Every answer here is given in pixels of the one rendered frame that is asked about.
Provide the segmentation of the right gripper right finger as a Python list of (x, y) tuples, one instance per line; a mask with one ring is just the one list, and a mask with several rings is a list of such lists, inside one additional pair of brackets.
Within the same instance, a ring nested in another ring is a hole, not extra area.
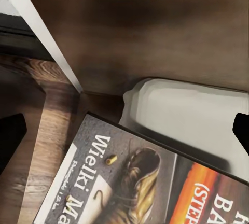
[(233, 122), (232, 131), (249, 155), (249, 115), (237, 113)]

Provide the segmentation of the hardback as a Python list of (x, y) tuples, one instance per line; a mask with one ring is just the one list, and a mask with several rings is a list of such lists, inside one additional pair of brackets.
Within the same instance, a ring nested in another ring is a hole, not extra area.
[(88, 111), (33, 224), (249, 224), (249, 182)]

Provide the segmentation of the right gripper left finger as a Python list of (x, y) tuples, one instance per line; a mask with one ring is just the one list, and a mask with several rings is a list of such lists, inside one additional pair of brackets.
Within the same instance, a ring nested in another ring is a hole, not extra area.
[(27, 133), (22, 113), (0, 119), (0, 175)]

